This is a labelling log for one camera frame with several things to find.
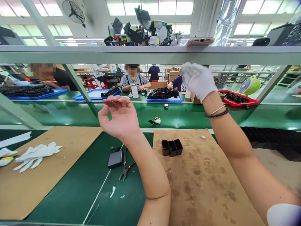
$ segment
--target bracelet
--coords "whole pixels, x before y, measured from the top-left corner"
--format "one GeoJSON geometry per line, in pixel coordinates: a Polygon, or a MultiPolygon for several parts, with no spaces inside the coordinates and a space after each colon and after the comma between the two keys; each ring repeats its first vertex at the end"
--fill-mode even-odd
{"type": "Polygon", "coordinates": [[[225,105],[221,106],[219,109],[217,109],[216,111],[212,112],[210,115],[213,115],[215,112],[217,112],[218,110],[222,109],[225,105]]]}
{"type": "Polygon", "coordinates": [[[220,117],[220,116],[226,115],[229,112],[230,112],[230,109],[228,107],[226,107],[226,110],[224,112],[222,112],[222,113],[219,113],[217,115],[212,115],[212,114],[208,115],[207,113],[205,113],[205,117],[207,117],[207,118],[216,118],[216,117],[220,117]]]}

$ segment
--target red tray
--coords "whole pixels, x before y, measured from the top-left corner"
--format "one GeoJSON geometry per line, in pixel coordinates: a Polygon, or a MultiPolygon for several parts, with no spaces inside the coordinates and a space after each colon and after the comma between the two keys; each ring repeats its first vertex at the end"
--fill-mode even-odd
{"type": "Polygon", "coordinates": [[[248,103],[237,104],[237,103],[235,103],[235,102],[232,102],[232,101],[227,100],[227,99],[224,98],[223,101],[224,101],[226,104],[230,104],[231,106],[239,107],[239,106],[243,106],[243,105],[255,105],[255,104],[259,104],[259,103],[260,103],[260,101],[258,101],[258,100],[254,100],[254,99],[252,99],[252,98],[250,98],[250,97],[247,97],[247,96],[238,94],[238,93],[236,93],[236,92],[232,92],[232,91],[230,91],[230,90],[219,90],[219,92],[221,92],[221,91],[222,91],[222,92],[234,93],[234,94],[236,94],[236,95],[238,95],[238,96],[242,96],[242,97],[244,97],[244,98],[246,98],[246,99],[249,100],[248,103]]]}

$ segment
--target white bottle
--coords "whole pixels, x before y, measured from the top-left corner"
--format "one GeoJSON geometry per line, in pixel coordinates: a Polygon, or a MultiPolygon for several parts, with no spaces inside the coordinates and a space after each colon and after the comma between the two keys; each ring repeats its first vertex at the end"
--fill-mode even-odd
{"type": "Polygon", "coordinates": [[[189,90],[186,90],[185,98],[190,99],[191,92],[189,90]]]}
{"type": "Polygon", "coordinates": [[[133,98],[138,98],[139,95],[138,95],[138,90],[137,90],[136,84],[132,84],[131,90],[132,90],[133,98]]]}

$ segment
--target blue shirt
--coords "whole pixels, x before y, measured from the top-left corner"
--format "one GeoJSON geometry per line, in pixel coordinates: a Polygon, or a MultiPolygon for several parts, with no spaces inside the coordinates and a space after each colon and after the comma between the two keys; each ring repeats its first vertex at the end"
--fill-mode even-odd
{"type": "Polygon", "coordinates": [[[185,85],[183,84],[183,81],[182,81],[182,76],[178,76],[176,77],[173,81],[172,81],[172,85],[173,85],[173,88],[178,88],[178,91],[179,92],[185,92],[186,91],[186,87],[185,85]]]}
{"type": "Polygon", "coordinates": [[[158,73],[160,72],[160,68],[158,66],[151,66],[148,70],[148,74],[151,74],[150,81],[159,80],[158,73]]]}

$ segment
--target blue tray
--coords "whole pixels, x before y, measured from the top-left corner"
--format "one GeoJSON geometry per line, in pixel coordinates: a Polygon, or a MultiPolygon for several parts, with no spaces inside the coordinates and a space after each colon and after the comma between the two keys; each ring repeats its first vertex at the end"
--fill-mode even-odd
{"type": "Polygon", "coordinates": [[[68,91],[67,89],[52,89],[52,90],[54,91],[54,93],[45,94],[45,95],[38,96],[38,97],[9,97],[9,96],[7,96],[7,98],[11,99],[11,100],[39,100],[39,99],[54,96],[54,95],[68,91]]]}
{"type": "MultiPolygon", "coordinates": [[[[110,90],[110,89],[93,89],[93,90],[88,91],[87,93],[88,93],[89,97],[91,98],[91,100],[102,100],[102,97],[100,96],[100,94],[105,93],[108,90],[110,90]]],[[[120,92],[121,92],[121,89],[118,90],[116,93],[114,93],[113,96],[119,94],[120,92]]],[[[82,95],[75,96],[75,97],[73,97],[73,99],[84,100],[82,95]]]]}
{"type": "Polygon", "coordinates": [[[168,103],[180,103],[182,102],[182,98],[181,95],[179,94],[178,98],[175,99],[174,97],[172,97],[171,99],[167,99],[167,100],[154,100],[154,99],[148,99],[146,98],[147,102],[168,102],[168,103]]]}

